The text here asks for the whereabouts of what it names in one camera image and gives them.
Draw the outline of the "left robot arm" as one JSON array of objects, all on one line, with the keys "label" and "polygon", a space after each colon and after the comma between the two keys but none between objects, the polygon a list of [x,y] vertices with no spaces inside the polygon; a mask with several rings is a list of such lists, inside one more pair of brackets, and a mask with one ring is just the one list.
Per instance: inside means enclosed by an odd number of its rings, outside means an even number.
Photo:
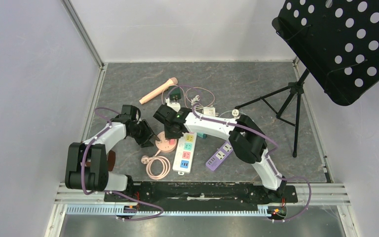
[{"label": "left robot arm", "polygon": [[83,142],[69,145],[65,173],[68,189],[82,190],[86,195],[92,192],[116,191],[122,201],[134,198],[135,188],[126,175],[109,171],[109,151],[121,140],[133,138],[141,147],[152,147],[159,140],[140,110],[133,105],[123,105],[116,117],[107,120],[98,134]]}]

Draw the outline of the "white multicolour power strip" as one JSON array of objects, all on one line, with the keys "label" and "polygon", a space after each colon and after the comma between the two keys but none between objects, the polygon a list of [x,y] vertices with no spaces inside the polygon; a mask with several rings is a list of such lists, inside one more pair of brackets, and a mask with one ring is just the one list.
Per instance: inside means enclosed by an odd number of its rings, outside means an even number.
[{"label": "white multicolour power strip", "polygon": [[184,133],[178,140],[172,169],[179,175],[184,175],[191,171],[196,139],[196,133]]}]

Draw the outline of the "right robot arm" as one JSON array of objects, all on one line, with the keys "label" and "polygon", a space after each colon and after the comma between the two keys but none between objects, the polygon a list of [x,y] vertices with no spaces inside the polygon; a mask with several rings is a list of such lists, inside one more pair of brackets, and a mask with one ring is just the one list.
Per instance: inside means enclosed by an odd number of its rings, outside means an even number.
[{"label": "right robot arm", "polygon": [[287,182],[275,167],[267,147],[271,139],[250,117],[212,117],[189,108],[176,112],[167,105],[161,105],[153,117],[163,124],[168,139],[179,139],[185,133],[204,133],[229,142],[235,155],[256,170],[269,200],[279,201],[285,196]]}]

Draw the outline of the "dark green cube adapter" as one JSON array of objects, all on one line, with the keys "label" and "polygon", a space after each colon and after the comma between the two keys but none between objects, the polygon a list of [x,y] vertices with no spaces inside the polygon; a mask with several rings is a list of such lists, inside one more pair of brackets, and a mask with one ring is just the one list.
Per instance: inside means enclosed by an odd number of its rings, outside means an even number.
[{"label": "dark green cube adapter", "polygon": [[180,89],[177,89],[177,90],[173,90],[170,95],[169,95],[169,99],[172,100],[172,101],[178,101],[182,98],[182,94],[181,94],[181,90]]}]

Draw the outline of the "round pink socket hub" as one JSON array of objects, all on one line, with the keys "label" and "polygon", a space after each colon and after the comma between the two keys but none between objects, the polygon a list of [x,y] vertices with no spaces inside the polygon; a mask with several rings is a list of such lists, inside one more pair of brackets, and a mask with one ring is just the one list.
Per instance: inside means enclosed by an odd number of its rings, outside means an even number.
[{"label": "round pink socket hub", "polygon": [[157,135],[157,140],[155,140],[155,145],[159,151],[162,153],[170,153],[175,150],[178,140],[177,139],[166,139],[165,132],[160,132]]}]

